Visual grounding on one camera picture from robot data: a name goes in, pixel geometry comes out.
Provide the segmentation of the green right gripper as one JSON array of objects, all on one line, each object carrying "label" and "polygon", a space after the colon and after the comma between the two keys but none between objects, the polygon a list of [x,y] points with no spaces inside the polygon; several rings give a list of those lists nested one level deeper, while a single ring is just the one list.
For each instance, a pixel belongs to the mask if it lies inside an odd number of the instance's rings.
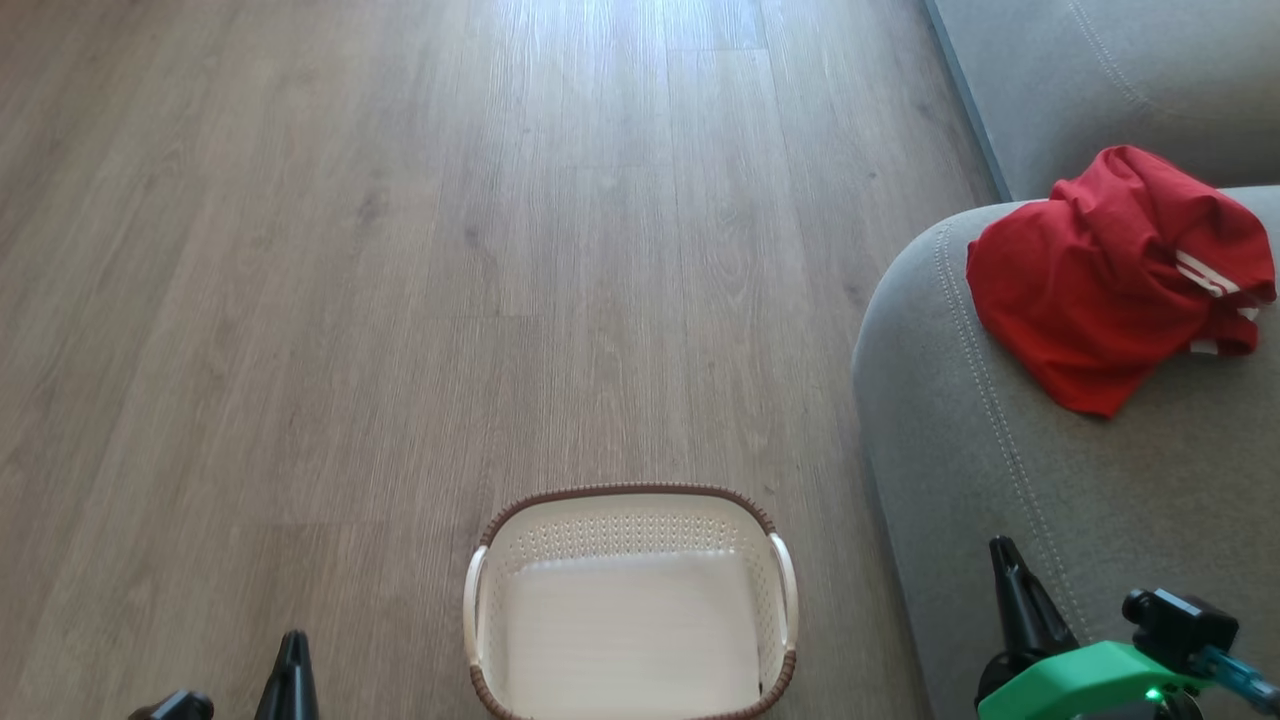
[{"label": "green right gripper", "polygon": [[1169,670],[1132,644],[1103,641],[1080,647],[1014,539],[997,536],[988,550],[1005,651],[1047,659],[980,700],[979,719],[1073,719],[1147,705],[1164,698],[1169,688],[1212,685],[1210,679]]}]

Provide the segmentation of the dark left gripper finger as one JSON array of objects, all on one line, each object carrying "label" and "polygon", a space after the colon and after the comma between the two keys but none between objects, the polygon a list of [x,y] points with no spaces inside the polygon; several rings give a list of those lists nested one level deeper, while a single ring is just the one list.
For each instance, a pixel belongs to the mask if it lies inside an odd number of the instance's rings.
[{"label": "dark left gripper finger", "polygon": [[302,630],[292,630],[282,637],[253,717],[320,719],[310,643]]}]

